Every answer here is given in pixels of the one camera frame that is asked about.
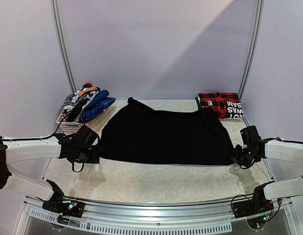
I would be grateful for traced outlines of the black t-shirt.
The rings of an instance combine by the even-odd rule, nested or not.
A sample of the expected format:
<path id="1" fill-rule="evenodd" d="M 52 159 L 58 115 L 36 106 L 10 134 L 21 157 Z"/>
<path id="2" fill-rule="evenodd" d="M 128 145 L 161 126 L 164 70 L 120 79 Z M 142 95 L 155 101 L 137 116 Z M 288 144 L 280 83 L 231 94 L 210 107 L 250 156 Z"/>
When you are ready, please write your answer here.
<path id="1" fill-rule="evenodd" d="M 156 165 L 231 165 L 233 144 L 212 108 L 154 110 L 130 97 L 105 125 L 100 157 Z"/>

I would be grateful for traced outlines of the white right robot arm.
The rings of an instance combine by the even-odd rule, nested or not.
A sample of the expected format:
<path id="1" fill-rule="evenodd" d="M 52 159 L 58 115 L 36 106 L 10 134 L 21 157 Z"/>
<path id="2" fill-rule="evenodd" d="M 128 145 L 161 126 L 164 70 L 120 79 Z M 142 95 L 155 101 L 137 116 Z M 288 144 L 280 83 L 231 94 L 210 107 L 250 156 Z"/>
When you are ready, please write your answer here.
<path id="1" fill-rule="evenodd" d="M 277 159 L 303 167 L 303 142 L 285 141 L 278 137 L 262 139 L 254 125 L 242 129 L 240 134 L 245 147 L 236 145 L 231 159 L 242 169 L 248 169 L 262 159 Z M 269 201 L 295 196 L 303 196 L 303 175 L 257 186 L 248 209 L 259 213 Z"/>

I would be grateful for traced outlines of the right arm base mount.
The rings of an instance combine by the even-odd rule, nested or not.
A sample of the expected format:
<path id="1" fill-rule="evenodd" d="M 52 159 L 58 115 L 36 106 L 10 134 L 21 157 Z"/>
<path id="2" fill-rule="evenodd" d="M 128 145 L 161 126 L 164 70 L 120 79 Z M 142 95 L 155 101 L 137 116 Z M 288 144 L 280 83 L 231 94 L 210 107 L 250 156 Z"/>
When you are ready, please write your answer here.
<path id="1" fill-rule="evenodd" d="M 235 218 L 248 217 L 265 212 L 274 211 L 274 204 L 266 199 L 246 199 L 243 201 L 232 201 L 231 209 Z"/>

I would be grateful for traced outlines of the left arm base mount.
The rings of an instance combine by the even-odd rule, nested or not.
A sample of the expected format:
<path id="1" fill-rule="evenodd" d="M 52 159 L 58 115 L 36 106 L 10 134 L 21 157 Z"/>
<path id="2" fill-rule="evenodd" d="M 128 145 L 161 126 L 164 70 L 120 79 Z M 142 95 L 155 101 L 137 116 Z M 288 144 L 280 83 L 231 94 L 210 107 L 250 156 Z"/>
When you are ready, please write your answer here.
<path id="1" fill-rule="evenodd" d="M 60 196 L 44 201 L 42 208 L 47 211 L 61 214 L 62 216 L 82 218 L 85 203 L 71 199 L 64 199 Z"/>

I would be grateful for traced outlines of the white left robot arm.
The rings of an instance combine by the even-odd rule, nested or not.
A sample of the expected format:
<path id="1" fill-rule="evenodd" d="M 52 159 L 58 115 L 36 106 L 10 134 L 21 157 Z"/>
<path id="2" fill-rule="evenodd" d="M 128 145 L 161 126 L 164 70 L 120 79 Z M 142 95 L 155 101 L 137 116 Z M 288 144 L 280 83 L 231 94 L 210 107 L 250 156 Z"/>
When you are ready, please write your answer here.
<path id="1" fill-rule="evenodd" d="M 0 135 L 0 189 L 37 197 L 56 212 L 68 205 L 59 186 L 50 180 L 35 179 L 12 167 L 13 163 L 36 159 L 66 159 L 72 165 L 100 162 L 100 137 L 86 125 L 73 134 L 53 133 L 39 138 L 8 138 Z"/>

